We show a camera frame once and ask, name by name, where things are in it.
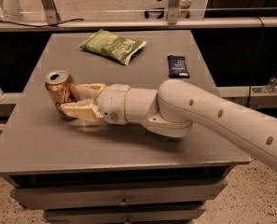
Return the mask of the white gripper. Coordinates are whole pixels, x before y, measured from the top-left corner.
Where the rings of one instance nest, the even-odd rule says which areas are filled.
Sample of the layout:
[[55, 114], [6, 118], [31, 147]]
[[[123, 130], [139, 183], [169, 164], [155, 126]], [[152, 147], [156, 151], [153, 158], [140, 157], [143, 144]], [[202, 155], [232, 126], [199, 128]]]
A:
[[104, 118], [109, 124], [124, 125], [125, 99], [129, 85], [114, 84], [106, 87], [103, 83], [78, 84], [76, 86], [81, 101], [61, 104], [63, 113], [69, 117], [86, 121]]

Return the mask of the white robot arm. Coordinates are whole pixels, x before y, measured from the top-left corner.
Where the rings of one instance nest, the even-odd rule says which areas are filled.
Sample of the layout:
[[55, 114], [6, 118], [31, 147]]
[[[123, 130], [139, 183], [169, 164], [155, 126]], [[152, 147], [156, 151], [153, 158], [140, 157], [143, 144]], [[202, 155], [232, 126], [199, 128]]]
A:
[[72, 118], [137, 123], [169, 137], [183, 137], [197, 123], [277, 172], [277, 118], [176, 79], [163, 82], [156, 90], [120, 84], [76, 88], [80, 100], [61, 105], [64, 114]]

